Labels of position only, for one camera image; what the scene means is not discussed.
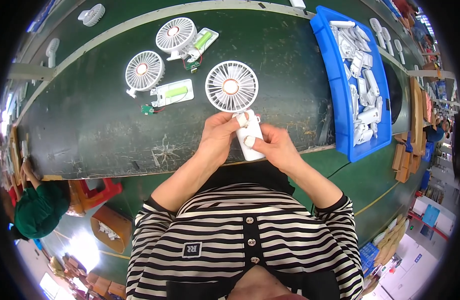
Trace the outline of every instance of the green floor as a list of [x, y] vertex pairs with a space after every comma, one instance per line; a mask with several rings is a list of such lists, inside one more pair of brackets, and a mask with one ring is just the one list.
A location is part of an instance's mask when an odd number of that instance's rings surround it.
[[[419, 187], [423, 172], [428, 168], [428, 163], [422, 161], [417, 174], [412, 174], [405, 184], [396, 184], [395, 171], [391, 169], [394, 152], [395, 142], [352, 164], [348, 164], [346, 156], [334, 149], [302, 156], [325, 177], [330, 176], [330, 180], [352, 199], [360, 247], [383, 231], [398, 213], [407, 211], [412, 196]], [[151, 192], [169, 176], [171, 174], [124, 177], [121, 179], [123, 192], [110, 199], [106, 205], [123, 216], [133, 219], [143, 200], [148, 198]], [[311, 201], [301, 189], [297, 188], [293, 196], [306, 207], [311, 208]], [[42, 239], [50, 255], [57, 257], [64, 255], [70, 249], [69, 239], [82, 232], [92, 235], [89, 218], [97, 208], [89, 211], [85, 217], [64, 215], [55, 229], [58, 233], [54, 231]], [[96, 243], [99, 250], [116, 255], [105, 244], [98, 240]], [[128, 259], [107, 253], [100, 253], [100, 261], [94, 269], [95, 273], [125, 284]], [[123, 256], [130, 255], [129, 244]]]

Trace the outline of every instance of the green battery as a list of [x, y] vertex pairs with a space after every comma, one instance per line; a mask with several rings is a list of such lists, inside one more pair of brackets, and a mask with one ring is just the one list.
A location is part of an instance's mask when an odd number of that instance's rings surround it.
[[173, 96], [186, 94], [186, 93], [188, 93], [188, 88], [186, 86], [177, 87], [177, 88], [174, 88], [173, 90], [169, 90], [165, 92], [165, 98], [170, 98]]
[[205, 45], [206, 41], [208, 41], [212, 37], [212, 34], [207, 32], [205, 33], [201, 39], [198, 40], [198, 42], [195, 43], [195, 48], [200, 50], [200, 48]]

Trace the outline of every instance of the black cable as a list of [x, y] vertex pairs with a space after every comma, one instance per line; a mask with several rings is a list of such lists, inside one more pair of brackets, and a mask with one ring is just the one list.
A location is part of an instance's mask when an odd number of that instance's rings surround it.
[[345, 165], [342, 165], [341, 167], [339, 167], [335, 172], [333, 172], [330, 176], [327, 177], [327, 179], [329, 179], [330, 177], [332, 177], [333, 175], [335, 175], [338, 171], [340, 171], [341, 169], [343, 169], [344, 167], [346, 167], [350, 162], [347, 162]]

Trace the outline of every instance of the hand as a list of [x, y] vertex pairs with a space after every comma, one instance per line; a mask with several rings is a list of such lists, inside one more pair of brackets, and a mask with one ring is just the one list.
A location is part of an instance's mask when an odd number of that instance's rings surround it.
[[280, 171], [287, 174], [298, 165], [302, 159], [286, 129], [276, 128], [270, 124], [260, 125], [263, 140], [246, 137], [245, 145], [265, 154], [268, 161]]
[[214, 164], [216, 168], [227, 160], [235, 131], [248, 125], [248, 113], [232, 116], [231, 112], [222, 111], [205, 121], [197, 154], [205, 161]]
[[30, 175], [33, 173], [32, 171], [32, 165], [30, 164], [29, 159], [26, 159], [23, 164], [22, 164], [22, 170], [25, 172], [25, 175]]

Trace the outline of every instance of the wooden board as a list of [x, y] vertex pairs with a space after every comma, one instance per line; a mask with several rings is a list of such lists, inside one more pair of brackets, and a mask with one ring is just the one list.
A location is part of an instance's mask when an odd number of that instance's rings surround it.
[[421, 89], [415, 77], [410, 78], [411, 93], [411, 138], [413, 148], [420, 149], [421, 135], [423, 133], [423, 106]]

